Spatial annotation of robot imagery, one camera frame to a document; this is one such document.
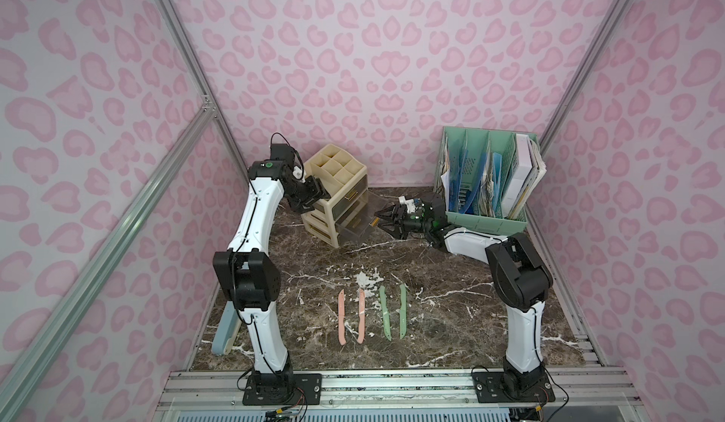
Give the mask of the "beige desktop drawer organizer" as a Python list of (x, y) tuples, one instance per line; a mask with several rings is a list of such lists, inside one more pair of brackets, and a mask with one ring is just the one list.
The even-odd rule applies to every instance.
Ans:
[(336, 144), (327, 144), (305, 162), (308, 176), (320, 179), (330, 195), (302, 214), (305, 229), (317, 239), (338, 248), (336, 223), (359, 201), (367, 190), (367, 167)]

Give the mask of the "transparent grey drawer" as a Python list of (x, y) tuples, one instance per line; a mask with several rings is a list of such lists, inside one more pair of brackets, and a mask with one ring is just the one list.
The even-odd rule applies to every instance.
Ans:
[(362, 244), (377, 227), (376, 212), (386, 201), (370, 190), (365, 191), (335, 222), (338, 243)]

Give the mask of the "green fruit knife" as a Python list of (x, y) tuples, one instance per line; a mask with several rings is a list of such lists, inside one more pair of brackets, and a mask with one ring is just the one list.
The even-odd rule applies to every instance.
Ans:
[(387, 305), (386, 287), (382, 285), (379, 288), (379, 306), (381, 306), (381, 320), (383, 320), (383, 334), (388, 340), (392, 340), (392, 329), (390, 322), (390, 312)]
[(407, 310), (408, 310), (408, 292), (407, 286), (400, 284), (400, 339), (403, 339), (407, 333)]

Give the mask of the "pink fruit knife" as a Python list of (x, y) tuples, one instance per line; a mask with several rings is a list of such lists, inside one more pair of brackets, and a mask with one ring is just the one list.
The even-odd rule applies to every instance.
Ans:
[(346, 295), (345, 295), (345, 291), (341, 290), (337, 297), (337, 331), (338, 331), (338, 341), (341, 346), (345, 346), (345, 344), (347, 344), (345, 315), (346, 315)]
[(363, 288), (359, 289), (358, 318), (357, 343), (361, 345), (366, 338), (366, 291)]

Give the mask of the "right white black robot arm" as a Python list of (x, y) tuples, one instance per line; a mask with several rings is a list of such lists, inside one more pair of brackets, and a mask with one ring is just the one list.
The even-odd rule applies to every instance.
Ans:
[(553, 276), (526, 234), (495, 236), (455, 226), (439, 195), (430, 200), (400, 197), (375, 212), (374, 225), (398, 240), (421, 234), (438, 250), (487, 264), (508, 323), (500, 384), (492, 389), (513, 401), (549, 395), (541, 331)]

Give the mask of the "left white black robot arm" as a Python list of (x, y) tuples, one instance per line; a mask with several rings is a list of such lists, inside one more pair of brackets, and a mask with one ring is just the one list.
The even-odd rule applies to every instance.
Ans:
[(250, 380), (260, 394), (287, 396), (296, 390), (289, 352), (279, 329), (281, 271), (269, 257), (277, 208), (285, 200), (296, 212), (309, 212), (327, 195), (321, 181), (304, 176), (294, 161), (256, 161), (249, 169), (249, 196), (238, 229), (227, 248), (213, 255), (221, 288), (247, 328), (254, 351)]

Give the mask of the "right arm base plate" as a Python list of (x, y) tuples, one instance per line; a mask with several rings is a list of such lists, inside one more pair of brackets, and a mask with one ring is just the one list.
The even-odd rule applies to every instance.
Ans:
[(473, 372), (479, 403), (527, 403), (544, 406), (556, 401), (549, 377), (542, 369), (520, 374), (517, 370)]

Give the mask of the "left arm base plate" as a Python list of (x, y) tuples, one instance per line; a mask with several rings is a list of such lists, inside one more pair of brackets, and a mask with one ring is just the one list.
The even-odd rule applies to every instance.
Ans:
[(244, 387), (244, 406), (319, 405), (322, 391), (322, 375), (295, 373), (262, 374), (253, 372)]

